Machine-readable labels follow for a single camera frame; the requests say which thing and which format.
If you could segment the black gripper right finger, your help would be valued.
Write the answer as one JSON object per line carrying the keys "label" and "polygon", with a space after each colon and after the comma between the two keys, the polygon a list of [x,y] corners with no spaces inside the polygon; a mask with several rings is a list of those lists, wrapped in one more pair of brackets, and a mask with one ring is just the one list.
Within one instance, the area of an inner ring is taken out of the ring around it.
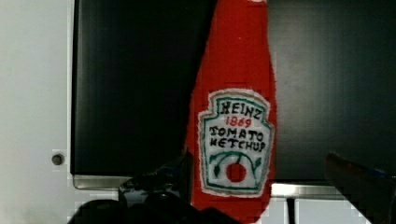
{"label": "black gripper right finger", "polygon": [[395,224],[395,177],[346,160],[325,159],[327,180],[372,224]]}

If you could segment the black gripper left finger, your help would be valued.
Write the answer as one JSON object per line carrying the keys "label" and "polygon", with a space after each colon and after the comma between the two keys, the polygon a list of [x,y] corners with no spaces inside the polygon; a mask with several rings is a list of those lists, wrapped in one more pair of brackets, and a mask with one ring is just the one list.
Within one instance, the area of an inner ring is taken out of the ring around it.
{"label": "black gripper left finger", "polygon": [[81,205],[67,224],[242,224],[214,207],[191,205],[193,157],[130,178],[116,200]]}

